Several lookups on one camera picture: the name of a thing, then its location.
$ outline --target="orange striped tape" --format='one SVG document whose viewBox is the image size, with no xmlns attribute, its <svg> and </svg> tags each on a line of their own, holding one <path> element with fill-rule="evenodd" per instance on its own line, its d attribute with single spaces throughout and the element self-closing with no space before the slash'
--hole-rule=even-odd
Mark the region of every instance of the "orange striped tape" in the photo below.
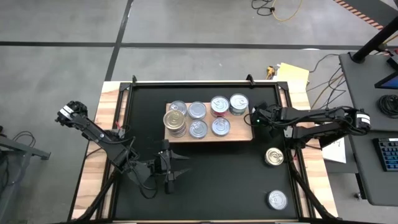
<svg viewBox="0 0 398 224">
<path fill-rule="evenodd" d="M 371 18 L 369 18 L 368 16 L 366 16 L 362 12 L 359 12 L 358 10 L 354 9 L 354 7 L 352 7 L 349 4 L 345 3 L 343 0 L 334 0 L 334 2 L 336 2 L 340 6 L 343 6 L 345 9 L 349 10 L 349 12 L 351 12 L 355 16 L 358 16 L 360 19 L 362 19 L 363 21 L 365 21 L 368 24 L 372 25 L 374 28 L 376 28 L 378 30 L 383 29 L 382 25 L 378 24 L 377 22 L 375 22 L 374 20 L 372 20 Z"/>
</svg>

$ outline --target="gold can lid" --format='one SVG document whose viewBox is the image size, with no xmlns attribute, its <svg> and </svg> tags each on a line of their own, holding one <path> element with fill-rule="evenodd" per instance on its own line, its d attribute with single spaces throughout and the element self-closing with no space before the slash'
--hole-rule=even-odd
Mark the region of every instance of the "gold can lid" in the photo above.
<svg viewBox="0 0 398 224">
<path fill-rule="evenodd" d="M 281 165 L 284 161 L 284 154 L 278 148 L 272 147 L 266 152 L 266 162 L 272 166 Z"/>
<path fill-rule="evenodd" d="M 181 111 L 170 110 L 164 115 L 163 123 L 167 129 L 176 130 L 185 124 L 185 116 Z"/>
</svg>

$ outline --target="silver can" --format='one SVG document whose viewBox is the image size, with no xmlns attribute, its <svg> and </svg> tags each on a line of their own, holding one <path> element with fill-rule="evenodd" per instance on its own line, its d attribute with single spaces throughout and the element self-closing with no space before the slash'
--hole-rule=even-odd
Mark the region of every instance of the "silver can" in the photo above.
<svg viewBox="0 0 398 224">
<path fill-rule="evenodd" d="M 181 100 L 173 101 L 169 106 L 169 110 L 178 110 L 181 111 L 184 116 L 187 115 L 187 105 Z"/>
<path fill-rule="evenodd" d="M 273 190 L 267 195 L 267 203 L 274 210 L 283 210 L 287 206 L 287 197 L 280 190 Z"/>
<path fill-rule="evenodd" d="M 226 136 L 231 129 L 229 121 L 225 118 L 216 118 L 211 124 L 211 130 L 217 136 Z"/>
<path fill-rule="evenodd" d="M 243 94 L 233 94 L 229 99 L 229 112 L 235 116 L 244 114 L 248 106 L 249 100 Z"/>
<path fill-rule="evenodd" d="M 229 101 L 223 96 L 216 96 L 211 99 L 211 114 L 216 117 L 223 117 L 228 111 Z"/>
<path fill-rule="evenodd" d="M 169 130 L 169 133 L 176 138 L 184 136 L 187 132 L 185 117 L 181 111 L 168 111 L 163 117 L 163 123 L 165 127 Z"/>
<path fill-rule="evenodd" d="M 207 124 L 201 120 L 193 121 L 189 133 L 195 139 L 203 139 L 207 134 Z"/>
<path fill-rule="evenodd" d="M 206 105 L 202 102 L 193 102 L 188 108 L 189 117 L 192 119 L 203 119 L 206 116 Z"/>
<path fill-rule="evenodd" d="M 272 147 L 267 150 L 265 161 L 270 166 L 279 166 L 284 161 L 284 154 L 278 148 Z"/>
</svg>

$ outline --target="wooden tray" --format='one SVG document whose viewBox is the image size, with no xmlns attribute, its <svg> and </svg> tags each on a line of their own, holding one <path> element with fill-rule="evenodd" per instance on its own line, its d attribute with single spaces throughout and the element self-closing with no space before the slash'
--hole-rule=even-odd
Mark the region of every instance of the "wooden tray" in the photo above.
<svg viewBox="0 0 398 224">
<path fill-rule="evenodd" d="M 219 141 L 250 141 L 253 138 L 251 127 L 243 121 L 244 115 L 249 113 L 249 108 L 246 109 L 243 115 L 235 116 L 230 112 L 227 112 L 225 118 L 231 124 L 229 133 L 224 137 L 219 137 L 213 134 L 211 131 L 211 124 L 216 119 L 210 112 L 210 103 L 204 103 L 206 105 L 206 116 L 203 121 L 207 124 L 207 135 L 203 139 L 195 139 L 189 134 L 189 127 L 192 123 L 192 119 L 187 116 L 185 122 L 187 123 L 187 132 L 180 138 L 175 138 L 170 135 L 169 130 L 165 127 L 164 139 L 168 139 L 169 142 L 219 142 Z M 169 111 L 170 103 L 166 104 L 166 112 Z"/>
</svg>

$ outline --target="keyboard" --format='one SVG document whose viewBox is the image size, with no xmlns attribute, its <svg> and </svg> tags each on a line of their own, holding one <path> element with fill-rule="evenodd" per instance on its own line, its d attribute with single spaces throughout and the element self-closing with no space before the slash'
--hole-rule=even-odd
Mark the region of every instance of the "keyboard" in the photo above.
<svg viewBox="0 0 398 224">
<path fill-rule="evenodd" d="M 398 138 L 373 139 L 384 171 L 398 171 Z"/>
</svg>

